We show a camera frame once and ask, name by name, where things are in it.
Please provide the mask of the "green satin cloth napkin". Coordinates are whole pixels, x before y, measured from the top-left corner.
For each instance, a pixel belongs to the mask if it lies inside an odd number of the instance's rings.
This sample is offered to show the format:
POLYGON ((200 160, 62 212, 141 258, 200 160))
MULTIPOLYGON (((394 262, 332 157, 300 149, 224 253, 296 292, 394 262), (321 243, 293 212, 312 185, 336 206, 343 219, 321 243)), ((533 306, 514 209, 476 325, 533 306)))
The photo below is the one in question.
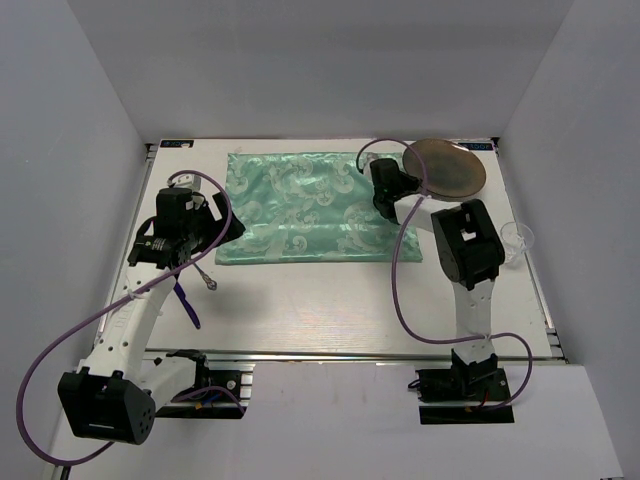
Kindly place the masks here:
POLYGON ((351 152, 248 154, 227 157, 225 190, 244 234, 216 251, 219 265, 388 262, 423 259, 418 235, 384 219, 373 185, 351 152))

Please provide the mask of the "clear glass cup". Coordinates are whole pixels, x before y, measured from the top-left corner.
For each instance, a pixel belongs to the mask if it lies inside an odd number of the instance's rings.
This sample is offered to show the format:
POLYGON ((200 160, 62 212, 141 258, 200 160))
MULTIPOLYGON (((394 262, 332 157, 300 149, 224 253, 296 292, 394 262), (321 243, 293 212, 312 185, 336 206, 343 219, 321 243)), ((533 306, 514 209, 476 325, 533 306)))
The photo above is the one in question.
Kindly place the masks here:
POLYGON ((512 221, 504 224, 499 234, 505 251, 506 264, 516 262, 535 242, 533 231, 521 222, 512 221))

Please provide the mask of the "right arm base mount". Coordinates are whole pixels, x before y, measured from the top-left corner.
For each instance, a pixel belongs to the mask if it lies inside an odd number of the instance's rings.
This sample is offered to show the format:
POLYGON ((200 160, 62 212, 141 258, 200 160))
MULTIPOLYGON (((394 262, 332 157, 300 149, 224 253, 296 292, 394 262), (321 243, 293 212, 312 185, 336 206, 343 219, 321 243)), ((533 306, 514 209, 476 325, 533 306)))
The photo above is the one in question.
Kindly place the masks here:
POLYGON ((499 425, 515 422, 510 405, 495 405, 510 398, 505 371, 474 385, 470 393, 462 387, 447 369, 422 369, 407 388, 414 391, 419 401, 421 425, 499 425))

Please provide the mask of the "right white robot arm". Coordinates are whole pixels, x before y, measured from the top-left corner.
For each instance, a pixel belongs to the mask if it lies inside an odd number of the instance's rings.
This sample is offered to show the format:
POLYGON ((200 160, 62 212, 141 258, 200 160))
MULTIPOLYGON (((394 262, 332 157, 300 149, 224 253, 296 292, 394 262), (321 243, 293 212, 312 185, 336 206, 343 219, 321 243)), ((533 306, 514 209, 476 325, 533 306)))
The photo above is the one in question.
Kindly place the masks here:
POLYGON ((450 345, 451 387, 472 399, 484 391, 498 370, 491 340, 491 304, 505 252, 485 204, 437 200, 419 191, 420 179, 403 172, 391 158, 371 160, 363 169, 374 189, 373 205, 400 227, 391 261, 392 301, 398 320, 413 339, 450 345), (398 258, 407 228, 434 236, 439 265, 454 293, 456 335, 429 339, 415 333, 403 317, 397 284, 398 258))

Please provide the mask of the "purple knife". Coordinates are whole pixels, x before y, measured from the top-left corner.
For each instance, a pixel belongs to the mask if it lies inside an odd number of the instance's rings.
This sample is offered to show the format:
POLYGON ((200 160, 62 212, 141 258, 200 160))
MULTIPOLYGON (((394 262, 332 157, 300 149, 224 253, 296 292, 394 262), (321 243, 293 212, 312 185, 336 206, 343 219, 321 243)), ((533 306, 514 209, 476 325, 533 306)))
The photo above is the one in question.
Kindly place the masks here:
POLYGON ((185 312, 187 313, 191 323, 197 330, 199 330, 201 328, 201 322, 200 322, 199 316, 196 313, 193 306, 188 301, 186 292, 179 282, 175 283, 173 287, 173 291, 178 297, 178 300, 181 303, 182 307, 184 308, 185 312))

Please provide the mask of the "brown ceramic plate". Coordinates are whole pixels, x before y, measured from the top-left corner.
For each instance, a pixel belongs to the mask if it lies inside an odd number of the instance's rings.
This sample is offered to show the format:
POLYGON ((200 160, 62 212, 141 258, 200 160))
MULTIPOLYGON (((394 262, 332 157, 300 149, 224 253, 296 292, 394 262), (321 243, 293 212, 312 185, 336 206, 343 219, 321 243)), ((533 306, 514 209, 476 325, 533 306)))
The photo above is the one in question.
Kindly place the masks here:
POLYGON ((411 144, 402 155, 404 171, 423 178, 427 171, 427 190, 448 200, 470 198, 485 186, 487 174, 481 160, 467 148, 445 139, 427 138, 411 144))

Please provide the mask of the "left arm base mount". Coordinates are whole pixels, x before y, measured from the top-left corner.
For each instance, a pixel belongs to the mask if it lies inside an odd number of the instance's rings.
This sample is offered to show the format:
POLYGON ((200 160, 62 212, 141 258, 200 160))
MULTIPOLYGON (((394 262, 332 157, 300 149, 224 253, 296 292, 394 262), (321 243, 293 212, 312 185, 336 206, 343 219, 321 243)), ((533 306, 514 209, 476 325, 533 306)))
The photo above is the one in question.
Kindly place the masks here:
POLYGON ((177 403, 169 403, 157 412, 163 419, 192 420, 239 420, 244 416, 243 409, 248 408, 253 383, 253 365, 236 362, 214 362, 209 365, 208 385, 221 387, 242 405, 226 393, 210 390, 177 403))

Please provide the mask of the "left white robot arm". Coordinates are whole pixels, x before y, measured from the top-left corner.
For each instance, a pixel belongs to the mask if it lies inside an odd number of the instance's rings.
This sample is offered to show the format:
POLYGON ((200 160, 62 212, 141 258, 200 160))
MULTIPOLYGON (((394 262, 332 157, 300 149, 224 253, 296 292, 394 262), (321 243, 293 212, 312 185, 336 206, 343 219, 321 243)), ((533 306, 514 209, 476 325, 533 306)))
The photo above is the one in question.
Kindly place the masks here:
POLYGON ((244 230, 222 193, 207 199, 185 187, 159 191, 156 214, 136 232, 127 258, 125 305, 110 314, 78 370, 59 381, 58 395, 75 436, 140 445, 158 410, 181 395, 199 399, 209 392, 212 377, 200 351, 175 350, 149 370, 143 357, 166 298, 182 290, 177 268, 244 230))

